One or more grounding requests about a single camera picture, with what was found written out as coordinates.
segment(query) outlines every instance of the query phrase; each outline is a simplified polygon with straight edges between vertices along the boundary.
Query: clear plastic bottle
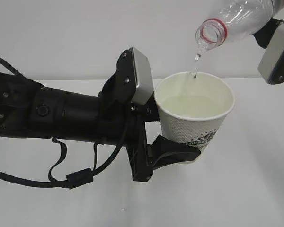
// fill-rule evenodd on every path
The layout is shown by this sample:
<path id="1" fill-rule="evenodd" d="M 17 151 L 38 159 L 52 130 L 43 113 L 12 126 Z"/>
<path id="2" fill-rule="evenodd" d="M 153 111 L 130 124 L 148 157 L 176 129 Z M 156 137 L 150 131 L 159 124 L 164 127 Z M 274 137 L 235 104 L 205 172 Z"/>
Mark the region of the clear plastic bottle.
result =
<path id="1" fill-rule="evenodd" d="M 253 35 L 280 9 L 284 0 L 220 0 L 195 38 L 199 47 L 210 50 L 224 42 L 233 42 Z"/>

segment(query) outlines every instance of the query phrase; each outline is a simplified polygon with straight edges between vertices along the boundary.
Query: cup rim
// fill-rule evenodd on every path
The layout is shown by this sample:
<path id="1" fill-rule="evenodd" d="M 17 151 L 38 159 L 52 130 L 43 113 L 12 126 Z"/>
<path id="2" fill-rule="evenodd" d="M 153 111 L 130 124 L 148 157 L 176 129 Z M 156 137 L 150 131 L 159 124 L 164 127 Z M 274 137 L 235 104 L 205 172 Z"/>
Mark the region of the cup rim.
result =
<path id="1" fill-rule="evenodd" d="M 178 73 L 172 74 L 172 75 L 170 75 L 170 76 L 164 78 L 163 80 L 161 80 L 160 83 L 156 86 L 156 89 L 155 89 L 155 91 L 154 91 L 154 99 L 155 99 L 155 102 L 156 102 L 157 106 L 158 106 L 162 111 L 164 111 L 164 112 L 167 113 L 168 115 L 173 116 L 173 117 L 175 117 L 175 118 L 177 118 L 177 119 L 180 119 L 180 120 L 194 121 L 194 122 L 205 122 L 205 121 L 212 121 L 212 120 L 216 120 L 216 119 L 222 118 L 222 117 L 228 115 L 228 114 L 233 110 L 233 108 L 234 108 L 234 106 L 235 106 L 236 100 L 235 100 L 235 95 L 234 95 L 233 90 L 231 89 L 231 87 L 230 87 L 227 83 L 225 83 L 221 78 L 219 78 L 219 77 L 217 77 L 217 76 L 215 76 L 215 75 L 212 75 L 212 74 L 210 74 L 210 73 L 206 73 L 206 72 L 198 72 L 198 73 L 203 73 L 203 74 L 206 74 L 206 75 L 208 75 L 208 76 L 211 76 L 211 77 L 214 77 L 214 78 L 218 79 L 218 80 L 221 81 L 221 82 L 229 89 L 229 91 L 231 92 L 232 104 L 231 104 L 231 107 L 230 107 L 227 111 L 225 111 L 225 112 L 222 113 L 222 114 L 219 114 L 219 115 L 216 115 L 216 116 L 212 116 L 212 117 L 183 117 L 183 116 L 174 114 L 174 113 L 172 113 L 172 112 L 170 112 L 170 111 L 164 109 L 164 108 L 157 102 L 157 99 L 156 99 L 156 93 L 157 93 L 158 87 L 160 86 L 160 84 L 161 84 L 163 81 L 165 81 L 165 80 L 167 80 L 167 79 L 169 79 L 169 78 L 171 78 L 171 77 L 174 77 L 174 76 L 179 75 L 179 74 L 187 74 L 187 73 L 190 73 L 190 72 L 178 72 Z"/>

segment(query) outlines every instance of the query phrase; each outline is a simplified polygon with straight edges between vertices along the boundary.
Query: white paper cup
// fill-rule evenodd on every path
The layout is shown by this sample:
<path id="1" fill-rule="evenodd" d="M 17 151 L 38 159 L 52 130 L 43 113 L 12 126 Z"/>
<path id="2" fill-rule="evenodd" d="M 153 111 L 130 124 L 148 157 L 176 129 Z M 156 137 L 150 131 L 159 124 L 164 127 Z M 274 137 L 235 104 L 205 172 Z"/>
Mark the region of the white paper cup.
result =
<path id="1" fill-rule="evenodd" d="M 190 72 L 181 72 L 163 79 L 155 89 L 154 97 L 158 105 L 162 134 L 165 138 L 204 151 L 235 104 L 231 88 L 219 77 L 199 72 L 189 93 L 205 96 L 219 105 L 221 113 L 216 116 L 191 118 L 171 113 L 162 104 L 183 93 Z"/>

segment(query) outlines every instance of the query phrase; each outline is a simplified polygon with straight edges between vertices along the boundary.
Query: bottle mouth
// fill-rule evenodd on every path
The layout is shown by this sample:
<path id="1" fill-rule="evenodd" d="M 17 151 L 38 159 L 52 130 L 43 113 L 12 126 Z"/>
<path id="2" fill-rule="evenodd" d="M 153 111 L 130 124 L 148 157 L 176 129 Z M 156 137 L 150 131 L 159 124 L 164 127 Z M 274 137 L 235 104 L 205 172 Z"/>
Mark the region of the bottle mouth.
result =
<path id="1" fill-rule="evenodd" d="M 207 50 L 222 45 L 226 37 L 227 27 L 218 19 L 204 21 L 195 34 L 197 43 Z"/>

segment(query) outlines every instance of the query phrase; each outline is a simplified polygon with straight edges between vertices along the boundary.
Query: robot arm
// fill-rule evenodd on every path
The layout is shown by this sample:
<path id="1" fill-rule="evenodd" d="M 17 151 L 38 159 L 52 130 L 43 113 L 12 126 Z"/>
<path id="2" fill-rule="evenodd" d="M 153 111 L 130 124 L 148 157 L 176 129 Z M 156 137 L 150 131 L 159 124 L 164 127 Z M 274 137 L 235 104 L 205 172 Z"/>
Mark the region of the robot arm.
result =
<path id="1" fill-rule="evenodd" d="M 267 48 L 258 70 L 268 84 L 284 82 L 284 21 L 271 19 L 254 34 L 258 44 Z"/>
<path id="2" fill-rule="evenodd" d="M 158 136 L 147 144 L 145 122 L 159 121 L 153 98 L 148 59 L 135 48 L 125 50 L 117 61 L 115 74 L 98 97 L 44 87 L 25 78 L 0 58 L 14 75 L 0 73 L 0 136 L 52 138 L 61 146 L 61 156 L 49 170 L 49 182 L 37 182 L 0 172 L 0 179 L 31 187 L 75 188 L 93 181 L 119 153 L 127 149 L 134 181 L 147 182 L 153 171 L 183 161 L 193 161 L 200 150 Z M 58 141 L 94 142 L 94 168 L 84 169 L 58 181 L 51 171 L 66 157 L 67 146 Z M 107 161 L 97 164 L 97 145 L 116 145 Z"/>

